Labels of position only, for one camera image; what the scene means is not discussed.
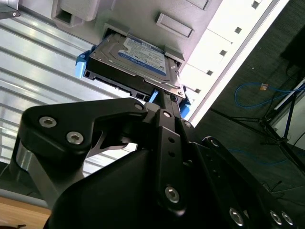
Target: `rectangular cutout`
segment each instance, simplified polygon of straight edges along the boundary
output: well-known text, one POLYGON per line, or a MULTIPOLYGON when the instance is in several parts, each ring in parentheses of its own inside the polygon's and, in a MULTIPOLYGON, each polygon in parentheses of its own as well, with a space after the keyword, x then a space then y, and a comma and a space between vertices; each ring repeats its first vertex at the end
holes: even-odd
POLYGON ((208 0, 187 0, 187 1, 202 10, 207 10, 209 4, 208 0))
POLYGON ((227 54, 227 51, 221 50, 219 54, 221 54, 222 56, 225 56, 227 54))
POLYGON ((137 93, 135 97, 142 100, 144 98, 144 95, 137 93))
POLYGON ((213 74, 213 72, 212 72, 212 71, 210 71, 210 70, 208 70, 206 74, 207 74, 207 75, 212 75, 212 74, 213 74))
POLYGON ((194 31, 186 25, 183 25, 182 23, 166 16, 163 13, 160 14, 157 20, 157 25, 177 36, 185 38, 190 38, 194 31))
POLYGON ((241 28, 236 27, 236 29, 235 29, 235 32, 236 32, 236 33, 238 33, 238 34, 239 34, 241 31, 242 31, 242 29, 241 29, 241 28))
POLYGON ((256 9, 259 6, 259 2, 257 1, 253 1, 252 5, 251 5, 254 9, 256 9))
POLYGON ((72 14, 64 11, 64 10, 60 10, 58 12, 58 14, 56 15, 56 18, 65 22, 65 23, 68 23, 70 24, 71 23, 71 18, 72 18, 72 14))

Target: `black metal bracket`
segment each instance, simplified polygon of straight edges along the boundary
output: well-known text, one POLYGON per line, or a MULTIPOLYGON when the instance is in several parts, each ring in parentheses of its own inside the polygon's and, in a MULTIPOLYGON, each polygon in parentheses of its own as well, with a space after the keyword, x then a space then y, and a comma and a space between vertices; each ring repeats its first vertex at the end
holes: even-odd
POLYGON ((162 107, 127 98, 24 112, 11 167, 30 175, 52 209, 45 229, 297 228, 216 139, 199 140, 176 115, 177 102, 159 101, 162 107), (137 150, 82 176, 86 157, 127 143, 137 150))

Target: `mounting hole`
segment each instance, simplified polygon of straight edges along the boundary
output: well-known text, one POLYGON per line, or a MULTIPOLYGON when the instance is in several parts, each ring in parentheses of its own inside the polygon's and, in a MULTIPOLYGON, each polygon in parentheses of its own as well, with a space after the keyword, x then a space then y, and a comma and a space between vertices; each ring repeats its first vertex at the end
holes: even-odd
POLYGON ((168 154, 169 154, 169 156, 171 156, 171 157, 175 157, 175 156, 176 156, 175 153, 172 152, 172 151, 169 151, 168 154))
POLYGON ((171 142, 171 143, 175 143, 175 140, 171 137, 168 138, 168 140, 171 142))
POLYGON ((220 177, 219 173, 216 170, 213 170, 213 173, 215 174, 215 176, 220 177))
POLYGON ((209 161, 213 161, 210 155, 207 154, 206 157, 208 158, 209 161))

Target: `corrugated metal wall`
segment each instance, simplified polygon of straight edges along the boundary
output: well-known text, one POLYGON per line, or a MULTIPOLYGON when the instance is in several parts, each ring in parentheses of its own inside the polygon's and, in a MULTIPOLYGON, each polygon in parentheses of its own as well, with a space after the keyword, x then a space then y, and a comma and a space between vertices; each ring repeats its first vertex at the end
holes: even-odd
MULTIPOLYGON (((91 46, 27 14, 0 20, 0 161, 9 163, 27 108, 128 96, 101 82, 74 77, 76 57, 91 46)), ((133 148, 87 159, 84 173, 108 165, 133 148)))

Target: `hard drive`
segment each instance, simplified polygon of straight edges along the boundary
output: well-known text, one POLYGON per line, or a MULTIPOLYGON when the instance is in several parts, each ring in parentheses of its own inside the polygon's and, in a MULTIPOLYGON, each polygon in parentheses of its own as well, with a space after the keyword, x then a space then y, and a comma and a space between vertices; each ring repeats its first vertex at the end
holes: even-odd
POLYGON ((101 70, 102 66, 108 65, 126 73, 125 82, 134 81, 130 77, 141 77, 143 83, 149 83, 154 87, 162 88, 176 96, 185 98, 176 62, 165 56, 163 50, 138 38, 112 33, 91 53, 90 59, 94 60, 95 67, 89 60, 87 70, 93 73, 95 78, 99 78, 99 75, 101 78, 108 78, 111 74, 110 68, 105 67, 107 71, 101 70))

